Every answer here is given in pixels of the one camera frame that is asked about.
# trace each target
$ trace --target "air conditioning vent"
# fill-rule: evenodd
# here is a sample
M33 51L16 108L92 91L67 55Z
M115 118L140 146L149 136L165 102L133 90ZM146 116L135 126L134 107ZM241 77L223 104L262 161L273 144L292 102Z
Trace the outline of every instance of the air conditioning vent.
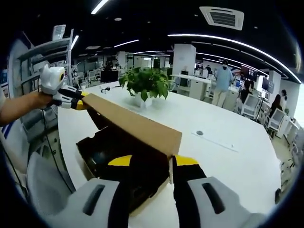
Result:
M244 13L226 8L202 6L199 8L209 25L242 30Z

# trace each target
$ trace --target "robotic hand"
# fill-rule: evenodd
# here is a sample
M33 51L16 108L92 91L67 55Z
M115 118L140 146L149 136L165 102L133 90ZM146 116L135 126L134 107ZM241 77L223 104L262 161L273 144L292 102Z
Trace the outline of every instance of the robotic hand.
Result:
M40 76L41 90L45 94L53 96L53 101L48 105L57 105L63 108L73 108L76 110L84 110L86 106L82 102L82 98L87 95L72 86L64 83L64 67L53 66L51 68L45 65Z

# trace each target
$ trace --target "potted plant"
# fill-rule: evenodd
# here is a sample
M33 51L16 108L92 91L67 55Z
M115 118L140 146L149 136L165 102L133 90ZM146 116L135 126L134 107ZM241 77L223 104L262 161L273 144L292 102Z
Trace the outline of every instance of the potted plant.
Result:
M168 96L169 80L159 69L134 68L126 72L118 81L123 87L127 83L127 90L135 97L135 102L140 107L150 105L151 98L164 96L166 99Z

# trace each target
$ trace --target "light blue shirt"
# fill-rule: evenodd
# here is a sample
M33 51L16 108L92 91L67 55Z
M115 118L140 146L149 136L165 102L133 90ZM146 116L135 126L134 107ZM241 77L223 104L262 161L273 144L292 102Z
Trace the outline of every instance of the light blue shirt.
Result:
M232 81L232 79L233 79L231 70L228 69L228 67L226 68L226 70L224 70L224 68L221 66L218 69L218 71L215 75L215 78L217 79L217 85L216 85L215 89L222 91L222 92L228 91L230 81Z

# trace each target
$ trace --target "green leaves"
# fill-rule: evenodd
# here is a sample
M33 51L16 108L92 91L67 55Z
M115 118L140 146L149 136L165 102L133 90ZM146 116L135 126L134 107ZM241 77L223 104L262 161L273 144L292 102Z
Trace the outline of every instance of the green leaves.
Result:
M159 69L140 69L134 68L126 72L126 74L119 79L119 84L125 86L127 83L127 90L131 96L134 93L141 92L142 100L146 101L148 97L168 96L168 77Z
M142 90L142 92L141 92L141 98L142 98L143 101L146 101L148 99L148 94L147 94L147 90L146 89Z

